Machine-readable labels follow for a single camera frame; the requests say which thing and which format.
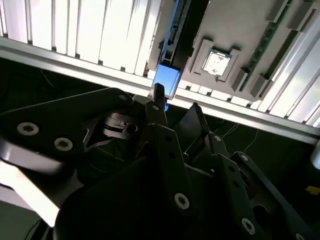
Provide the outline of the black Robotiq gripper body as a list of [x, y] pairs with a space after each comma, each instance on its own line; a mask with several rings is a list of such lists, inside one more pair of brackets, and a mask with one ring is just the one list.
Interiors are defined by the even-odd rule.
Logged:
[[164, 181], [147, 157], [75, 191], [56, 219], [56, 240], [222, 240], [217, 237], [213, 177], [185, 165]]

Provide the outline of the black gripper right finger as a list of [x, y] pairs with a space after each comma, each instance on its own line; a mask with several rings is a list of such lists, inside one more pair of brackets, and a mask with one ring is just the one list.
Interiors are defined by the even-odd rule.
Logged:
[[178, 124], [186, 163], [210, 174], [222, 240], [310, 240], [312, 229], [245, 153], [229, 154], [194, 103]]

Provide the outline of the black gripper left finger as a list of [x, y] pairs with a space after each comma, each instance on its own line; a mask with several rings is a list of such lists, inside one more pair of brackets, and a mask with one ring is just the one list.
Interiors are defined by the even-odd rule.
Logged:
[[118, 88], [106, 88], [4, 112], [0, 116], [0, 183], [12, 188], [38, 214], [58, 206], [26, 175], [68, 172], [77, 157], [114, 138], [146, 145], [165, 182], [172, 169], [187, 173], [176, 133], [167, 127], [164, 87], [152, 87], [145, 103]]

